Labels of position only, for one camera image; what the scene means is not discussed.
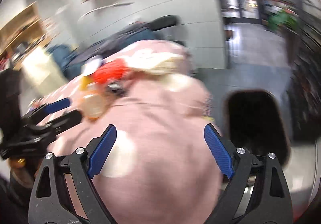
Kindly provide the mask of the dark brown trash bin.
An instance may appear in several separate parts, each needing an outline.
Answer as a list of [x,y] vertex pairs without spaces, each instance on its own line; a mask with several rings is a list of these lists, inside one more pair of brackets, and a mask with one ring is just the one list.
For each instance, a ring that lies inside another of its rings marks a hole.
[[273,152],[281,166],[291,148],[274,96],[263,89],[236,90],[224,101],[224,134],[236,147],[265,156]]

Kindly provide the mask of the grey clothes on chair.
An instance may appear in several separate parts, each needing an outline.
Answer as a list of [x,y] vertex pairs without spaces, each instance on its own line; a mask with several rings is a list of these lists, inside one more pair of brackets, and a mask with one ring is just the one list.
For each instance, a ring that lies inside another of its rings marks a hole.
[[154,39],[158,39],[158,36],[156,32],[149,28],[149,23],[136,22],[99,42],[93,43],[78,54],[68,65],[84,63],[97,55],[107,58],[135,42]]

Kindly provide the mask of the pink dotted bed blanket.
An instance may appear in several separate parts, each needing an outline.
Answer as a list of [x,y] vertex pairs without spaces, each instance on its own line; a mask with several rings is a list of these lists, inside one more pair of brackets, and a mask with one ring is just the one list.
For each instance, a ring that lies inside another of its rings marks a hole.
[[211,122],[211,95],[188,74],[188,50],[169,41],[139,41],[115,54],[171,52],[184,57],[178,71],[126,76],[123,97],[98,120],[83,120],[62,133],[48,150],[71,154],[99,137],[108,125],[116,142],[93,183],[118,223],[204,223],[216,205],[222,176],[203,131]]

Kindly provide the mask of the black metal rack shelf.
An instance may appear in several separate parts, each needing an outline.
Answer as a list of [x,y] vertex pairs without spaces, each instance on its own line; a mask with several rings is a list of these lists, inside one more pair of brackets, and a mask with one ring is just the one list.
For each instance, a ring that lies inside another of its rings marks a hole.
[[320,137],[320,18],[303,11],[298,51],[287,94],[291,107],[293,139]]

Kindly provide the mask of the white floor lamp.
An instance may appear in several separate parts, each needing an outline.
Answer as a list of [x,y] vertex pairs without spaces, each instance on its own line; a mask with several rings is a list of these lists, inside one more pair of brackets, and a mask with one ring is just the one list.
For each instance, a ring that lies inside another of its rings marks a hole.
[[87,16],[93,12],[97,12],[97,11],[104,10],[104,9],[116,8],[116,7],[130,6],[130,5],[133,5],[133,3],[134,2],[113,3],[111,5],[106,5],[106,6],[102,6],[99,8],[95,8],[95,9],[92,9],[91,11],[88,11],[88,12],[84,13],[83,15],[81,15],[79,17],[78,21],[82,20],[85,16]]

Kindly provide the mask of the black office chair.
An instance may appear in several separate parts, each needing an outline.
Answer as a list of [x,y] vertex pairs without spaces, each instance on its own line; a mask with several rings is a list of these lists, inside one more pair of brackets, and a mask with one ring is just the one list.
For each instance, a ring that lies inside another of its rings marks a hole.
[[175,33],[180,25],[178,15],[165,15],[147,23],[148,28],[154,33],[157,39],[175,42],[186,46],[186,43],[176,38]]

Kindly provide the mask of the green potted plant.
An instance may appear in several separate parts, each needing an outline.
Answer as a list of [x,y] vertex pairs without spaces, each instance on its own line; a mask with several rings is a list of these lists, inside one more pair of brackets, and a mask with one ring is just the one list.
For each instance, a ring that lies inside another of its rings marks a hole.
[[282,9],[269,16],[268,28],[270,31],[276,32],[281,26],[296,31],[298,28],[298,15],[290,9]]

